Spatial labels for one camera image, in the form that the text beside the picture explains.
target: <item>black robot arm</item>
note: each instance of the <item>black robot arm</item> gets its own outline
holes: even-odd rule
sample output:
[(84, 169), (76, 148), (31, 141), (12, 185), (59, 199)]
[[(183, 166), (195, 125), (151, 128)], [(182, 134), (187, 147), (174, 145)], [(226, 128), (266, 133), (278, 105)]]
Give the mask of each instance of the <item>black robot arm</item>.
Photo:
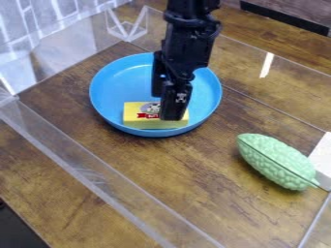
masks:
[(170, 0), (162, 50), (154, 53), (151, 94), (160, 97), (160, 119), (180, 120), (191, 97), (194, 71), (207, 67), (222, 23), (211, 16), (220, 0)]

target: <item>green vegetable toy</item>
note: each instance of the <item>green vegetable toy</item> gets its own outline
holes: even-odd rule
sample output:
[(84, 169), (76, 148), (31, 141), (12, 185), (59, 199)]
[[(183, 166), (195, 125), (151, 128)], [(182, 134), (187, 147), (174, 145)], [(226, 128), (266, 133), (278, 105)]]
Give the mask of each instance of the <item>green vegetable toy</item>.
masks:
[(310, 159), (275, 138), (242, 134), (236, 138), (247, 163), (282, 187), (303, 191), (319, 185)]

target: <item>wooden table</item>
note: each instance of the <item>wooden table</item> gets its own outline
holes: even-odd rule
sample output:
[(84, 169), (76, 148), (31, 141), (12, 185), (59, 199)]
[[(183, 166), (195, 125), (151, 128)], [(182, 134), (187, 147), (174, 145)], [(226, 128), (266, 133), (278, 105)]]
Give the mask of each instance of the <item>wooden table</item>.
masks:
[[(162, 8), (160, 2), (151, 4)], [(327, 38), (230, 8), (219, 17), (226, 35), (330, 70), (330, 48), (320, 45), (330, 45)], [(307, 48), (300, 39), (310, 39)], [(226, 87), (218, 111), (188, 134), (170, 139), (123, 134), (94, 111), (88, 87), (107, 63), (139, 52), (131, 44), (118, 44), (21, 93), (20, 100), (226, 247), (295, 247), (327, 193), (312, 188), (294, 193), (267, 181), (242, 160), (235, 137), (267, 134), (308, 155), (323, 132)], [(211, 66), (230, 84), (231, 67), (216, 65), (214, 60)], [(4, 123), (0, 133), (1, 197), (52, 247), (158, 246)]]

